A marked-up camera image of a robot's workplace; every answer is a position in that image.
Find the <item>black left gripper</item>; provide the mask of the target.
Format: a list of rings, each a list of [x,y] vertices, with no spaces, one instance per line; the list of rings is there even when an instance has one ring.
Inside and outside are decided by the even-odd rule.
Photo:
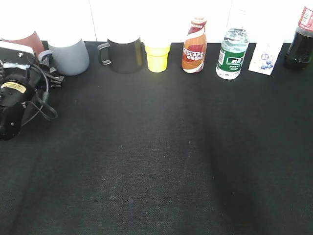
[[[45,50],[38,55],[39,67],[43,71],[51,69],[51,50]],[[17,79],[29,85],[39,85],[42,74],[33,67],[37,62],[37,55],[32,47],[1,41],[0,42],[0,82]],[[64,76],[53,76],[44,73],[51,88],[61,88]]]

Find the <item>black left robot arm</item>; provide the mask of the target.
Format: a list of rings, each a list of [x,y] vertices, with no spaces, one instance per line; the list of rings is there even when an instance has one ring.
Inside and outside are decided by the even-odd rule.
[[[15,137],[29,123],[29,105],[35,114],[47,120],[56,119],[58,114],[48,104],[53,87],[61,87],[64,77],[51,75],[55,69],[44,71],[40,64],[49,62],[50,50],[36,54],[32,47],[4,42],[0,43],[0,139],[7,141]]]

